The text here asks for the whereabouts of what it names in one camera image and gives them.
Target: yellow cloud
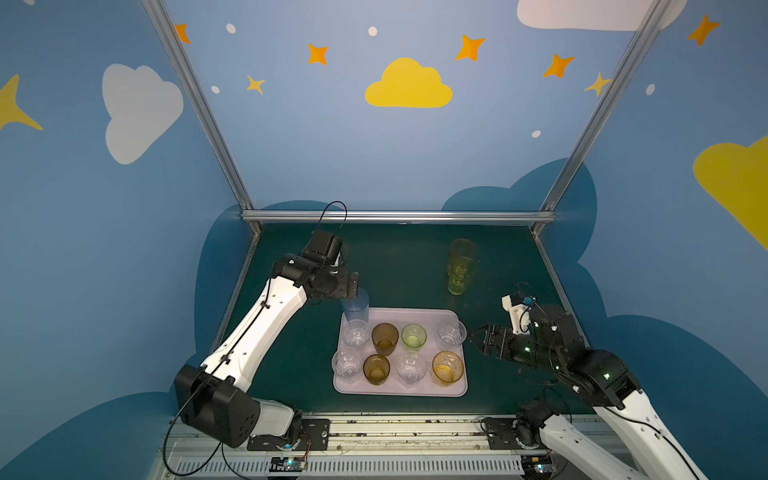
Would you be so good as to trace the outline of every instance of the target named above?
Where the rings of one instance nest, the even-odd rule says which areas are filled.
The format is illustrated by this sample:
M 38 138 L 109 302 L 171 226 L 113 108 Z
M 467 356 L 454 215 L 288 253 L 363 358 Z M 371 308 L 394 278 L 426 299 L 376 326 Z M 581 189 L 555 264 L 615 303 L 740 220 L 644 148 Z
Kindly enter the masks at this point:
M 768 137 L 751 147 L 717 144 L 707 148 L 694 163 L 694 175 L 768 249 Z
M 440 80 L 432 67 L 422 67 L 412 58 L 398 58 L 384 69 L 382 80 L 366 90 L 366 101 L 376 107 L 443 107 L 453 90 Z

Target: cup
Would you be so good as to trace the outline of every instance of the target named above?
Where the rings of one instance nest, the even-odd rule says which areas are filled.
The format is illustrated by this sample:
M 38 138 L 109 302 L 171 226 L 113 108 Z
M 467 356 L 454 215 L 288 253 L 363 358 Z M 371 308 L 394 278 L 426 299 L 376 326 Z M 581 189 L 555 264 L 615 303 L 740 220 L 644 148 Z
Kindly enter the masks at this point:
M 467 291 L 478 274 L 478 266 L 469 257 L 453 257 L 448 265 L 448 291 L 461 295 Z
M 397 346 L 397 327 L 391 323 L 380 323 L 373 327 L 371 339 L 376 352 L 381 356 L 388 356 L 395 351 Z
M 368 323 L 368 310 L 371 297 L 363 288 L 357 289 L 356 298 L 341 299 L 341 308 L 344 310 L 344 316 L 348 322 L 353 320 L 362 320 Z
M 416 352 L 406 352 L 397 362 L 397 374 L 406 387 L 413 387 L 424 378 L 427 373 L 427 364 L 424 358 Z
M 464 375 L 464 362 L 453 352 L 440 352 L 432 359 L 432 371 L 443 386 L 448 386 Z
M 449 265 L 454 257 L 475 258 L 475 244 L 465 238 L 453 240 L 448 251 Z
M 402 342 L 407 346 L 411 347 L 412 349 L 418 349 L 420 346 L 426 343 L 427 331 L 424 330 L 424 327 L 418 323 L 411 323 L 410 325 L 406 325 L 402 328 L 400 338 L 402 338 Z
M 437 325 L 437 344 L 440 350 L 453 350 L 467 339 L 467 327 L 454 319 L 446 319 Z
M 370 337 L 368 323 L 362 320 L 347 320 L 341 326 L 341 340 L 353 348 L 362 348 Z
M 389 376 L 389 360 L 374 353 L 363 363 L 362 373 L 372 385 L 381 385 Z
M 355 382 L 362 370 L 360 354 L 352 349 L 341 349 L 331 359 L 333 372 L 339 380 L 347 383 Z

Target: robotic arm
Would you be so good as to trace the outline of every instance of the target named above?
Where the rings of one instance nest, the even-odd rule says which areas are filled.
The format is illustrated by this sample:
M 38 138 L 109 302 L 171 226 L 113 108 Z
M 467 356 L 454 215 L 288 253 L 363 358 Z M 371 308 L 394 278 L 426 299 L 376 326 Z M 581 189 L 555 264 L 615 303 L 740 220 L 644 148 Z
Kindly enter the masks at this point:
M 357 273 L 339 265 L 341 246 L 318 230 L 300 257 L 287 254 L 274 264 L 259 299 L 222 345 L 200 367 L 185 365 L 176 375 L 182 422 L 233 448 L 251 434 L 296 443 L 300 413 L 247 391 L 266 351 L 308 298 L 357 297 Z
M 629 448 L 641 473 L 619 461 L 581 434 L 564 416 L 544 402 L 524 406 L 512 426 L 514 440 L 523 449 L 542 445 L 573 463 L 593 480 L 706 480 L 707 477 L 672 436 L 650 404 L 640 383 L 625 364 L 605 350 L 586 347 L 574 317 L 559 306 L 539 306 L 518 294 L 530 321 L 530 335 L 513 327 L 487 325 L 470 335 L 485 355 L 524 363 L 553 372 L 569 385 L 618 434 Z M 502 305 L 511 311 L 509 300 Z M 494 432 L 491 419 L 488 433 Z

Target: dark green surface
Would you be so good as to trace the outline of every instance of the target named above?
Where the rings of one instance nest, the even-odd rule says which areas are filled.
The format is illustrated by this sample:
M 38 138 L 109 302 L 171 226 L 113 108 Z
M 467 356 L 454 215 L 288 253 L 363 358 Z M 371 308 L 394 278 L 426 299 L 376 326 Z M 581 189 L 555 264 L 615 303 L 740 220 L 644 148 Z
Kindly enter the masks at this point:
M 267 224 L 237 299 L 227 335 L 264 288 L 272 264 L 285 253 L 301 254 L 314 225 Z M 335 229 L 330 224 L 327 229 Z M 466 225 L 345 225 L 339 232 L 350 248 L 347 266 L 359 272 L 371 306 L 453 310 L 467 330 L 507 324 L 501 298 L 528 282 L 538 302 L 560 304 L 557 292 L 526 227 Z M 479 274 L 464 295 L 448 292 L 449 244 L 469 238 L 477 246 Z M 464 344 L 469 389 L 459 398 L 343 395 L 333 388 L 330 360 L 339 338 L 341 306 L 324 299 L 305 305 L 286 324 L 259 367 L 249 394 L 314 412 L 488 412 L 514 413 L 542 387 L 518 375 L 518 364 L 483 356 Z M 526 369 L 539 381 L 546 375 Z M 591 413 L 564 386 L 557 391 L 573 413 Z M 554 405 L 560 400 L 548 394 Z

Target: white cloud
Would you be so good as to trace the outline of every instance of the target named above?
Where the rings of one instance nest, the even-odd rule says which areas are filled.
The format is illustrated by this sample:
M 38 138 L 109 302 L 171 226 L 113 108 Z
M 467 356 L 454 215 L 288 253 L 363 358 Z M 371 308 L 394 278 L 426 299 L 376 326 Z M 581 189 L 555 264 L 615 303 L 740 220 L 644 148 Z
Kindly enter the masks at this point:
M 664 28 L 683 11 L 687 0 L 672 0 L 661 19 Z M 520 0 L 518 18 L 533 28 L 634 31 L 653 0 Z
M 104 104 L 112 120 L 107 149 L 123 165 L 132 164 L 181 116 L 184 97 L 176 84 L 163 81 L 151 68 L 107 67 L 101 81 Z

